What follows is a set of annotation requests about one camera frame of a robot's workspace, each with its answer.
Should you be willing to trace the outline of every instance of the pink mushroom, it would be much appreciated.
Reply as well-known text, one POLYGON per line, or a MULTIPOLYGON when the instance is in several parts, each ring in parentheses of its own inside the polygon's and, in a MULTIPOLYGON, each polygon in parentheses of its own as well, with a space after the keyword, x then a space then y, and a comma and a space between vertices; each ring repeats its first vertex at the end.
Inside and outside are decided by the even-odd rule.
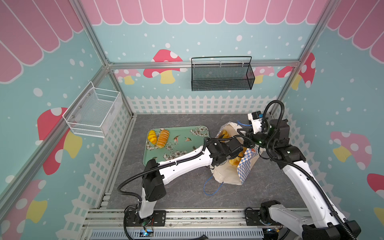
MULTIPOLYGON (((161 49, 153 57, 152 62, 181 62, 183 61, 176 53, 161 49)), ((161 69, 145 69, 144 76, 147 78, 153 78, 157 75, 161 75, 160 83, 171 84, 175 82, 175 78, 172 75, 173 71, 186 72, 186 68, 161 68, 161 69)))
POLYGON ((333 153, 341 162, 345 162, 349 156, 353 156, 358 167, 364 170, 372 159, 372 148, 366 136, 348 132, 331 132, 332 143, 340 145, 333 149, 333 153))
MULTIPOLYGON (((283 68, 281 71, 277 73, 277 76, 279 78, 288 77, 291 74, 292 68, 293 67, 291 66, 287 66, 283 68)), ((304 80, 305 86, 309 88, 313 83, 315 71, 316 71, 316 60, 313 53, 310 53, 303 67, 301 68, 299 74, 293 80, 293 83, 291 85, 292 89, 296 91, 299 89, 299 82, 301 79, 304 80)))
MULTIPOLYGON (((57 122, 61 119, 61 115, 67 108, 53 108, 45 111, 37 119, 37 129, 39 132, 39 139, 36 144, 39 145, 55 127, 57 122)), ((57 143, 47 160, 43 163, 43 169, 45 174, 54 174, 60 167, 61 159, 63 157, 63 150, 67 150, 72 158, 75 158, 79 152, 83 139, 79 136, 75 136, 68 129, 64 136, 57 143)))
POLYGON ((375 193, 380 197, 384 198, 384 176, 379 174, 368 174, 367 176, 368 185, 372 188, 375 193))
POLYGON ((38 223, 47 209, 47 201, 35 201, 35 197, 45 186, 45 180, 33 180, 29 183, 5 220, 1 223, 2 239, 20 240, 26 219, 38 223))
POLYGON ((140 77, 139 71, 137 69, 116 69, 114 71, 118 81, 122 83, 122 80, 124 79, 124 83, 126 85, 132 85, 135 84, 135 81, 132 79, 132 76, 140 77))
POLYGON ((273 67, 255 67, 253 68, 253 73, 255 75, 254 84, 259 84, 263 82, 263 76, 272 77, 275 74, 275 70, 273 67))

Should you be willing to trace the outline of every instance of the marble surface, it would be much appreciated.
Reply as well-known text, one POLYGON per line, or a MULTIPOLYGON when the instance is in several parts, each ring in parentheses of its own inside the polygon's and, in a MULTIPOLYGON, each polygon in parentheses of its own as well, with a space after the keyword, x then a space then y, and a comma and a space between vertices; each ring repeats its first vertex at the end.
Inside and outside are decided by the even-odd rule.
MULTIPOLYGON (((127 178, 144 170, 142 164, 146 134, 152 128, 207 126, 215 137, 220 127, 232 121, 247 123, 246 114, 159 114, 138 115, 128 148, 109 200, 108 209, 124 209, 137 199, 117 193, 117 186, 127 178)), ((155 208, 204 208, 204 207, 259 207, 267 200, 277 200, 286 207, 305 207, 292 182, 276 163, 258 159, 243 185, 223 184, 213 196, 203 192, 206 180, 212 174, 206 167, 192 170, 166 185, 167 195, 157 201, 155 208)), ((214 193, 220 183, 213 178, 205 191, 214 193)), ((123 190, 141 194, 141 178, 127 184, 123 190)))

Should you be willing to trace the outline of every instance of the blue string handle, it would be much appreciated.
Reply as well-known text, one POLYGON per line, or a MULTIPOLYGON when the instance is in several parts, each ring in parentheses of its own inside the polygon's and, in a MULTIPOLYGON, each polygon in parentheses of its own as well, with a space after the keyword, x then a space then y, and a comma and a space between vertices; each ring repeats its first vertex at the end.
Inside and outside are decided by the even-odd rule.
POLYGON ((241 123, 239 120, 237 120, 237 123, 238 123, 239 125, 243 125, 243 126, 252 126, 252 124, 243 124, 243 123, 241 123))
POLYGON ((221 185, 218 187, 218 189, 217 189, 213 194, 208 194, 208 193, 205 192, 205 185, 207 184, 207 182, 208 182, 211 178, 213 178, 213 175, 212 175, 210 178, 208 178, 207 181, 205 181, 205 183, 204 183, 204 187, 203 187, 203 191, 204 191, 204 193, 205 193, 207 196, 213 196, 213 195, 215 195, 215 194, 217 193, 217 191, 221 188, 221 186, 222 186, 223 183, 224 183, 224 182, 222 182, 221 185))

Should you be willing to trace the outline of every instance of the basket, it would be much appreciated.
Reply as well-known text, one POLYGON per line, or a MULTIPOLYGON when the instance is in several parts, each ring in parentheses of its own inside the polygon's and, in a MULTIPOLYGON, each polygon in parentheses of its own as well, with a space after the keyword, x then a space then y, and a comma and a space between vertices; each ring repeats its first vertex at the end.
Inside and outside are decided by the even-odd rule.
POLYGON ((92 82, 83 92, 63 118, 74 134, 105 137, 122 106, 121 93, 95 88, 92 82))
POLYGON ((252 89, 255 76, 251 59, 250 56, 191 58, 192 91, 252 89))

